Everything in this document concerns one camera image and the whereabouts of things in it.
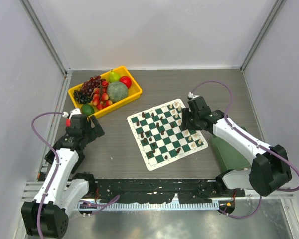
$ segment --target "cantaloupe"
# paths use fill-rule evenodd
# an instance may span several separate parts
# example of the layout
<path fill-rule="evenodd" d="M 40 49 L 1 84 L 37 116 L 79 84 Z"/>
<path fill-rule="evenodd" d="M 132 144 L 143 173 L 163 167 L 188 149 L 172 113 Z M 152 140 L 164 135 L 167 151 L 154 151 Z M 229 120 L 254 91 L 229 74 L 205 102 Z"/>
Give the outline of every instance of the cantaloupe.
<path fill-rule="evenodd" d="M 125 84 L 120 81 L 112 82 L 107 89 L 109 98 L 114 103 L 128 96 L 129 90 Z"/>

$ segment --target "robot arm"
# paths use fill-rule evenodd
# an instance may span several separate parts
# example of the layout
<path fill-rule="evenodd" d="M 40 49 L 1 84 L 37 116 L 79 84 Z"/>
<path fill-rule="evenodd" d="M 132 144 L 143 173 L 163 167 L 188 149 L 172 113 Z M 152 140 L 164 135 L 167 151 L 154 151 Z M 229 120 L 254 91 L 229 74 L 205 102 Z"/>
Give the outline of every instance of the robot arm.
<path fill-rule="evenodd" d="M 59 156 L 59 163 L 50 151 L 46 161 L 52 163 L 42 188 L 32 202 L 25 202 L 21 214 L 28 235 L 39 235 L 37 228 L 37 214 L 43 194 L 46 192 L 40 216 L 40 225 L 45 237 L 62 238 L 67 230 L 69 216 L 78 201 L 86 194 L 96 190 L 92 174 L 77 174 L 68 188 L 66 183 L 70 173 L 84 159 L 83 150 L 87 144 L 104 135 L 104 132 L 94 116 L 90 118 L 81 114 L 76 108 L 70 112 L 66 120 L 66 134 L 54 145 Z"/>
<path fill-rule="evenodd" d="M 271 147 L 261 142 L 227 118 L 229 125 L 220 110 L 211 111 L 202 96 L 193 96 L 188 101 L 189 108 L 182 109 L 182 130 L 205 130 L 228 142 L 238 150 L 251 164 L 249 168 L 229 170 L 216 179 L 220 180 L 225 189 L 254 189 L 262 196 L 267 196 L 274 190 L 291 180 L 289 166 L 272 156 L 263 148 L 269 149 L 287 160 L 287 154 L 280 145 Z"/>

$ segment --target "grapes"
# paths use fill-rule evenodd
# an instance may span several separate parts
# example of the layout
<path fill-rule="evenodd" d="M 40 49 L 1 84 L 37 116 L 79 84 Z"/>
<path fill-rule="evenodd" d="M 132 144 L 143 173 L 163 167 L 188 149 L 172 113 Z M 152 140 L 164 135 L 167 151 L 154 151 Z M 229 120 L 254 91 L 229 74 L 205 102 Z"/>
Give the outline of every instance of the grapes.
<path fill-rule="evenodd" d="M 90 77 L 90 79 L 83 83 L 80 93 L 88 98 L 92 97 L 94 88 L 98 87 L 101 83 L 101 76 Z"/>
<path fill-rule="evenodd" d="M 92 98 L 85 96 L 82 92 L 75 90 L 73 93 L 74 99 L 80 104 L 89 103 Z"/>

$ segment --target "red apple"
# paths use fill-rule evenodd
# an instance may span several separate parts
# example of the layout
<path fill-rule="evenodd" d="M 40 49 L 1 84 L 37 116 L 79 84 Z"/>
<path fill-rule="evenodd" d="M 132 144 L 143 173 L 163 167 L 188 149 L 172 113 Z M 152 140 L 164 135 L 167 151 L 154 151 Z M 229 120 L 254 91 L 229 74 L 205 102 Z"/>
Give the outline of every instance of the red apple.
<path fill-rule="evenodd" d="M 98 110 L 103 109 L 103 104 L 99 103 L 99 104 L 96 106 L 96 108 L 97 108 Z"/>
<path fill-rule="evenodd" d="M 122 76 L 120 78 L 120 82 L 125 84 L 127 86 L 127 88 L 131 87 L 131 85 L 132 85 L 132 81 L 131 81 L 130 77 L 128 77 L 128 76 Z"/>
<path fill-rule="evenodd" d="M 93 99 L 99 99 L 99 98 L 100 98 L 100 95 L 98 95 L 98 94 L 93 95 Z"/>
<path fill-rule="evenodd" d="M 102 100 L 102 101 L 107 101 L 108 99 L 109 99 L 109 95 L 108 95 L 108 94 L 103 93 L 103 94 L 101 95 L 101 100 Z"/>
<path fill-rule="evenodd" d="M 109 82 L 108 81 L 102 81 L 101 84 L 102 84 L 103 87 L 107 87 L 109 85 Z"/>
<path fill-rule="evenodd" d="M 100 100 L 99 98 L 95 98 L 91 101 L 91 104 L 94 105 L 94 106 L 97 106 L 98 104 L 100 103 Z"/>
<path fill-rule="evenodd" d="M 100 94 L 100 88 L 99 88 L 99 87 L 94 88 L 93 92 L 94 92 L 95 94 Z"/>
<path fill-rule="evenodd" d="M 110 106 L 111 104 L 113 104 L 113 102 L 111 100 L 105 101 L 105 106 Z"/>

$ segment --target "lime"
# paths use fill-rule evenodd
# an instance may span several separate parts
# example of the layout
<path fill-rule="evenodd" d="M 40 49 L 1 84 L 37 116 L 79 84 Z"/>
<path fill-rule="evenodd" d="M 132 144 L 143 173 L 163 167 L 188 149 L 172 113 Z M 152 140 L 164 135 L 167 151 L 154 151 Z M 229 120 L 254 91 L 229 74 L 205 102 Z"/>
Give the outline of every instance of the lime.
<path fill-rule="evenodd" d="M 91 114 L 94 114 L 94 109 L 91 105 L 84 104 L 81 107 L 81 112 L 82 112 L 82 114 L 85 114 L 85 115 L 89 116 Z"/>

